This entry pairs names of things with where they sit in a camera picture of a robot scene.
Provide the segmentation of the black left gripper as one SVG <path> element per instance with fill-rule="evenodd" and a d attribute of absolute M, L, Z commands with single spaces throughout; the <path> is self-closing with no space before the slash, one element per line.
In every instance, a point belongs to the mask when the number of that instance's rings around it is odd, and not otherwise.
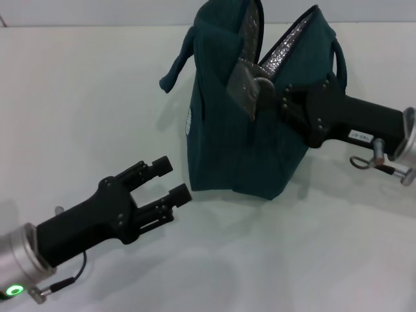
<path fill-rule="evenodd" d="M 171 171 L 168 157 L 163 156 L 150 165 L 139 161 L 115 177 L 101 180 L 89 199 L 36 227 L 40 255 L 57 267 L 105 240 L 131 244 L 139 237 L 138 228 L 158 228 L 173 221 L 173 208 L 192 200 L 186 184 L 141 208 L 137 208 L 130 195 L 153 178 Z"/>

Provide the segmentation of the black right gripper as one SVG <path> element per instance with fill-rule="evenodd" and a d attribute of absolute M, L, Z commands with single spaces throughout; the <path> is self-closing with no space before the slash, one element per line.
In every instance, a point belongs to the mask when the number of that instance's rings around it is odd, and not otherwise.
<path fill-rule="evenodd" d="M 302 137 L 308 137 L 312 148 L 319 148 L 327 140 L 340 140 L 371 149 L 372 141 L 380 138 L 385 151 L 395 151 L 404 139 L 403 113 L 374 103 L 345 95 L 339 86 L 328 79 L 311 84 L 288 84 L 277 90 L 265 77 L 256 77 L 258 95 L 255 117 L 260 112 L 274 112 L 278 120 L 287 124 Z M 294 97 L 306 97 L 306 112 Z"/>

